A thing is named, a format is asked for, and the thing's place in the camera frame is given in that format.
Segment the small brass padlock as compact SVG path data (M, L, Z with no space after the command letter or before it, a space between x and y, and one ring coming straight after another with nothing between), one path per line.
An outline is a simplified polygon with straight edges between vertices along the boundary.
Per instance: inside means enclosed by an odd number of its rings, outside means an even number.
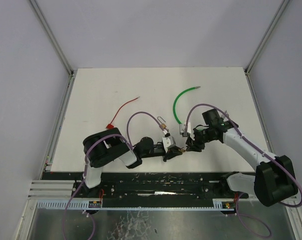
M166 130L166 121L161 116L158 116L157 120L159 121L161 127Z

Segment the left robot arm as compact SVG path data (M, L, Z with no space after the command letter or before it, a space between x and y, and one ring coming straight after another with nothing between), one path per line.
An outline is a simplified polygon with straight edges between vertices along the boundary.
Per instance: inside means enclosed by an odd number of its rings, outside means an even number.
M85 153L85 169L83 180L89 189L101 183L103 167L119 159L128 169L142 164L142 159L162 157L166 162L183 154L183 149L175 144L175 139L165 134L161 142L154 143L150 137L142 138L137 144L131 145L120 133L118 128L105 130L88 136L83 140Z

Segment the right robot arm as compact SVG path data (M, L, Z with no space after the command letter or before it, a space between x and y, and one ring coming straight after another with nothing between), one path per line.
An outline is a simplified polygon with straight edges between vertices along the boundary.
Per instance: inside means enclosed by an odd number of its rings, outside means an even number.
M247 139L238 125L221 111L211 109L202 114L206 126L190 129L185 123L183 136L187 151L201 152L206 143L220 141L238 153L255 171L255 175L232 172L224 177L233 192L254 195L264 206L279 203L298 193L293 165L287 156L276 156Z

